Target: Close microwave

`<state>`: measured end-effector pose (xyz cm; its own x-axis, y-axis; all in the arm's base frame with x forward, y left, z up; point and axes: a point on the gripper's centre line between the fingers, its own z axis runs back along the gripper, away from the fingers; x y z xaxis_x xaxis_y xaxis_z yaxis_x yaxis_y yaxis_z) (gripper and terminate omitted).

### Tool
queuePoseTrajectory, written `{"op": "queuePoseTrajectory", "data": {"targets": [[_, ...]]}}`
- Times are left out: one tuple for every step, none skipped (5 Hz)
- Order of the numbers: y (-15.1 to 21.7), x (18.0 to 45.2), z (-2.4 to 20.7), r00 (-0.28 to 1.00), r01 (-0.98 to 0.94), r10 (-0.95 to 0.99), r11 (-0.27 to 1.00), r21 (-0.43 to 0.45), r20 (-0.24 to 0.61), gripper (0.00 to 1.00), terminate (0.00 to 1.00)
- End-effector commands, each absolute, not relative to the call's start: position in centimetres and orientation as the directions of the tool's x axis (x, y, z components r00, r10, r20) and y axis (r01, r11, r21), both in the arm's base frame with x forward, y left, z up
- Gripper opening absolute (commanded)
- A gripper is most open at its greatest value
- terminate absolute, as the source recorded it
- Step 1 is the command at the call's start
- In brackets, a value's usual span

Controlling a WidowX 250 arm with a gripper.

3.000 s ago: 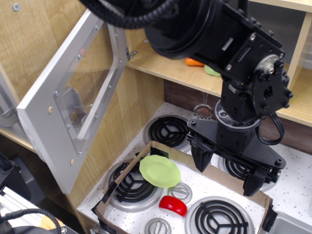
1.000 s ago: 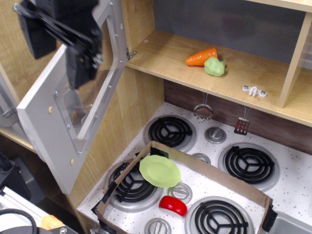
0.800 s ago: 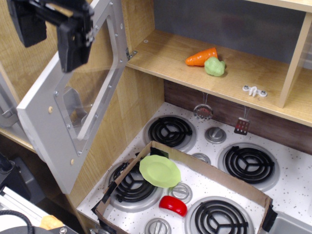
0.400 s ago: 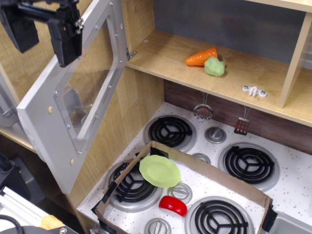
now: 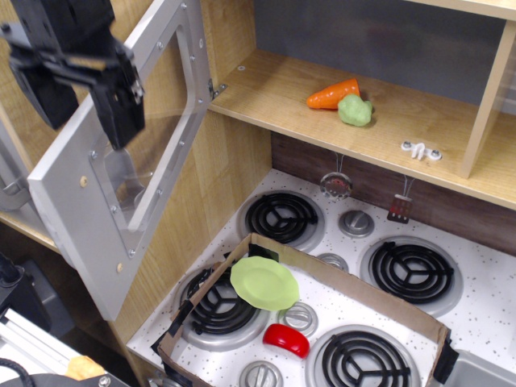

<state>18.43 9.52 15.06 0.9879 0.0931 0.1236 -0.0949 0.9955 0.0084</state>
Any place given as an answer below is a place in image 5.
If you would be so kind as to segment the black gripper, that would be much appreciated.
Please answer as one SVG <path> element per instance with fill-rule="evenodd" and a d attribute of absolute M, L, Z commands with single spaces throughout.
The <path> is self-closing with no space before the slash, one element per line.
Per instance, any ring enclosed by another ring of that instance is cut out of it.
<path fill-rule="evenodd" d="M 143 89 L 130 48 L 110 31 L 108 1 L 14 1 L 18 22 L 3 22 L 10 68 L 53 130 L 78 108 L 74 85 L 90 90 L 111 147 L 125 148 L 145 127 Z"/>

